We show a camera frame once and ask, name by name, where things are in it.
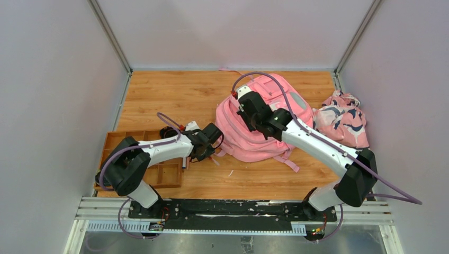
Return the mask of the red pen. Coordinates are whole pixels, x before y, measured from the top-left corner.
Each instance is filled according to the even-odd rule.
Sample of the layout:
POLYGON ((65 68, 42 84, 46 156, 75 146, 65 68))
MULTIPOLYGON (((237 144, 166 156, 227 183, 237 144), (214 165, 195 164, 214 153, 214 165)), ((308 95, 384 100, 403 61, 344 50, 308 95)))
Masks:
POLYGON ((215 160, 214 158, 209 157, 209 159, 210 159, 216 166, 220 166, 220 163, 219 163, 217 160, 215 160))

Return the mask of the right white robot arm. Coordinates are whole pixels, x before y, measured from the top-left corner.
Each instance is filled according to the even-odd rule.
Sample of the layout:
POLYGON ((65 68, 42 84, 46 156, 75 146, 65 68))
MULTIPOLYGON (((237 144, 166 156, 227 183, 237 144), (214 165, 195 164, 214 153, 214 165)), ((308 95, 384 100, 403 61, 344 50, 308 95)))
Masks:
POLYGON ((313 189, 305 197, 302 213, 307 220, 317 220, 331 206, 360 207, 363 204, 376 183, 372 176, 376 172, 373 152, 338 144, 306 126, 284 108, 272 110, 257 92, 238 92, 237 100, 239 114, 264 138, 274 138, 305 151, 340 177, 339 181, 313 189))

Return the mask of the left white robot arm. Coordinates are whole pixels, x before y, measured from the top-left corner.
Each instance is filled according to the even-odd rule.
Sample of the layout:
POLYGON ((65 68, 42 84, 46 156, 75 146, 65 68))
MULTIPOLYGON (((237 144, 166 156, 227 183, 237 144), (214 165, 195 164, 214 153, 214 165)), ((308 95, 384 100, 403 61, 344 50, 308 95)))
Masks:
POLYGON ((202 161, 214 154, 224 141, 224 133, 209 123, 200 129, 195 121, 174 128, 175 134, 154 141, 125 137, 100 166, 96 182, 105 191, 114 191, 136 201, 150 219, 161 215, 161 196, 143 179, 147 169, 171 159, 202 161))

